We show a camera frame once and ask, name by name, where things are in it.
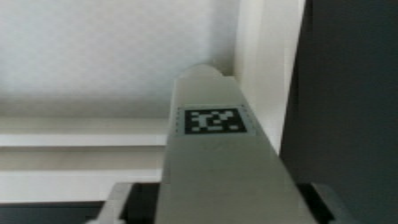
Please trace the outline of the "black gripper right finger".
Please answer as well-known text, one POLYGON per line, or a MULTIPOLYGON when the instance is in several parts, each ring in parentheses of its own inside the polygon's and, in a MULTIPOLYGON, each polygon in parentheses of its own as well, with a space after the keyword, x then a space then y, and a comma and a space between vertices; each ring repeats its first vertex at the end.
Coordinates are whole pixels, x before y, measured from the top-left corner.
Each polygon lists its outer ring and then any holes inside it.
POLYGON ((343 200, 333 188, 319 183, 297 185, 319 224, 356 224, 343 200))

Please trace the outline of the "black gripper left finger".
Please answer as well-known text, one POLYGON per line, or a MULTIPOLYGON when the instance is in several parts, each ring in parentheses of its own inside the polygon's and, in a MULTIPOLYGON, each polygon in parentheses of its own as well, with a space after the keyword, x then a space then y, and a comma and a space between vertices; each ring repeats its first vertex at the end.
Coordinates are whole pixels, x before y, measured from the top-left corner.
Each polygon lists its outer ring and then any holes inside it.
POLYGON ((155 224, 160 183, 118 183, 86 224, 155 224))

